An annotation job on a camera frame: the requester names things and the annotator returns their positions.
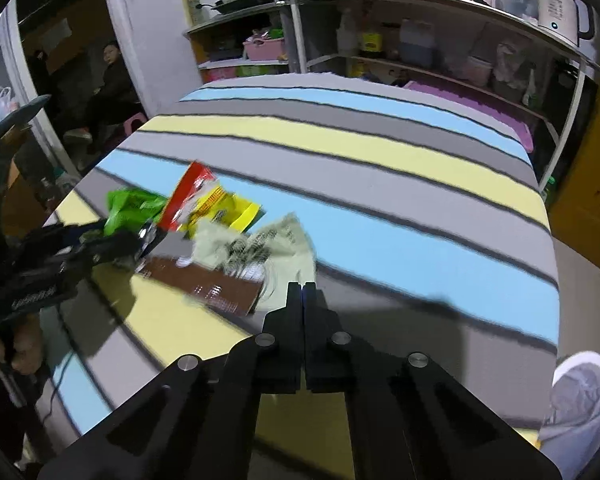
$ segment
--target yellow snack bag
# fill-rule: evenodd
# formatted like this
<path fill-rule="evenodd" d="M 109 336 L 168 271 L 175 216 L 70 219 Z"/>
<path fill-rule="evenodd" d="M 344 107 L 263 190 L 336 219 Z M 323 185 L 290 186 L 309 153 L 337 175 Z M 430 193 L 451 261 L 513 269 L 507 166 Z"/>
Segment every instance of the yellow snack bag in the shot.
<path fill-rule="evenodd" d="M 170 231 L 186 229 L 193 238 L 198 219 L 209 218 L 243 232 L 259 210 L 259 205 L 226 192 L 209 168 L 192 162 L 173 192 L 158 226 Z"/>

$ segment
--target white sneaker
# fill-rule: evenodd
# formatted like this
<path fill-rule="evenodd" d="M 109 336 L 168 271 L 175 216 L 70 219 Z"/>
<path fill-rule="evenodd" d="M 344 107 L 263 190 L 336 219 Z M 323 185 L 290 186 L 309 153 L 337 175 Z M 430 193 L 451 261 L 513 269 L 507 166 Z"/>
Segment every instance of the white sneaker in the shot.
<path fill-rule="evenodd" d="M 580 352 L 556 368 L 538 439 L 562 480 L 576 478 L 592 459 L 600 447 L 600 354 Z"/>

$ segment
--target crumpled paper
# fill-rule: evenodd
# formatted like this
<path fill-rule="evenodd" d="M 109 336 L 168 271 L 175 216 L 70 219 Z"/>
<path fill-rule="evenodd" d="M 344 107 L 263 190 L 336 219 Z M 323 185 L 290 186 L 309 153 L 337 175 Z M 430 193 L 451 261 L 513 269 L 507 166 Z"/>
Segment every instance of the crumpled paper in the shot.
<path fill-rule="evenodd" d="M 201 218 L 192 261 L 229 276 L 264 282 L 255 307 L 259 311 L 284 307 L 289 282 L 304 285 L 315 281 L 314 249 L 293 214 L 251 235 Z"/>

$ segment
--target floor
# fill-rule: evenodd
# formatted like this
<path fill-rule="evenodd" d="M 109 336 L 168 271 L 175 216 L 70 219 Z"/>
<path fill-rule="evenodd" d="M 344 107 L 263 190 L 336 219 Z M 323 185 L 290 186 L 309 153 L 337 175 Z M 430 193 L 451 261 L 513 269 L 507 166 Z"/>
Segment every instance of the floor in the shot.
<path fill-rule="evenodd" d="M 560 281 L 558 357 L 593 350 L 600 354 L 600 269 L 554 240 Z"/>

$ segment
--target pink mat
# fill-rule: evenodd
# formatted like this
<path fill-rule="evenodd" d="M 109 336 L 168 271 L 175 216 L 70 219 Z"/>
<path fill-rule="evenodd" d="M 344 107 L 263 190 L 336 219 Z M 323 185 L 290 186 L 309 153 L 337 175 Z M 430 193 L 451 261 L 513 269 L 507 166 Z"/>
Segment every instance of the pink mat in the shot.
<path fill-rule="evenodd" d="M 507 126 L 510 126 L 513 129 L 513 131 L 518 135 L 518 139 L 520 140 L 520 143 L 522 144 L 527 153 L 531 153 L 534 150 L 534 141 L 531 137 L 529 127 L 522 121 L 514 119 L 513 117 L 507 115 L 501 110 L 496 110 L 495 108 L 475 101 L 474 99 L 463 97 L 455 91 L 451 92 L 449 90 L 444 90 L 435 86 L 418 83 L 417 81 L 409 81 L 404 87 L 408 88 L 409 90 L 415 90 L 417 92 L 423 92 L 425 94 L 431 94 L 438 97 L 442 97 L 449 101 L 453 101 L 455 103 L 468 106 L 469 108 L 473 108 L 474 110 L 482 112 L 485 115 L 491 116 L 494 119 L 499 120 L 501 123 L 506 124 Z"/>

